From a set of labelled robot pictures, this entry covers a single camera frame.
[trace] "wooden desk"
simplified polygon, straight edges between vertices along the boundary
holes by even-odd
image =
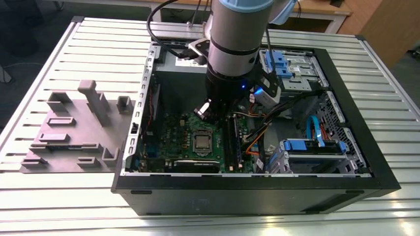
[[[93,4],[109,4],[109,5],[125,5],[125,6],[144,6],[154,9],[161,2],[166,0],[61,0],[68,2],[93,3]],[[206,0],[201,0],[201,6],[198,10],[204,10]],[[178,0],[170,3],[165,8],[194,10],[198,4],[198,0]],[[341,27],[345,17],[352,14],[352,10],[342,3],[341,7],[329,5],[329,0],[300,0],[301,5],[301,18],[329,20],[330,23],[326,27],[325,33],[336,33]],[[296,4],[290,17],[297,17],[298,6]],[[161,22],[160,11],[156,12],[153,21]]]

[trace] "aluminum table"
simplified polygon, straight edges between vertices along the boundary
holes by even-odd
[[[156,36],[197,39],[202,28],[153,23]],[[368,43],[350,35],[273,30],[272,43],[328,50],[402,189],[328,215],[138,217],[110,193],[113,173],[21,174],[53,90],[72,99],[94,79],[108,99],[136,99],[150,44],[145,22],[74,18],[0,135],[0,233],[53,235],[420,235],[420,112]]]

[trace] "motherboard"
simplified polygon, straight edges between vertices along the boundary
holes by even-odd
[[[245,117],[234,117],[240,140],[248,133]],[[142,165],[150,172],[209,171],[210,173],[252,173],[252,158],[241,168],[225,164],[222,129],[202,122],[193,113],[164,115],[160,142],[145,144]]]

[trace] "blue cable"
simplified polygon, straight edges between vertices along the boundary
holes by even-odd
[[[312,139],[312,132],[310,132],[310,124],[313,123],[314,126],[314,135],[317,142],[320,144],[320,147],[325,147],[325,143],[322,141],[322,133],[321,133],[321,127],[320,127],[320,122],[317,120],[316,116],[309,116],[306,120],[306,138]]]

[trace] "green motherboard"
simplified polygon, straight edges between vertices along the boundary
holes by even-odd
[[[237,118],[240,138],[248,133],[245,117]],[[242,168],[233,171],[224,164],[222,131],[212,124],[202,122],[193,113],[164,115],[157,156],[146,158],[148,171],[164,172],[162,161],[169,160],[216,161],[221,173],[252,173],[253,163],[249,158]]]

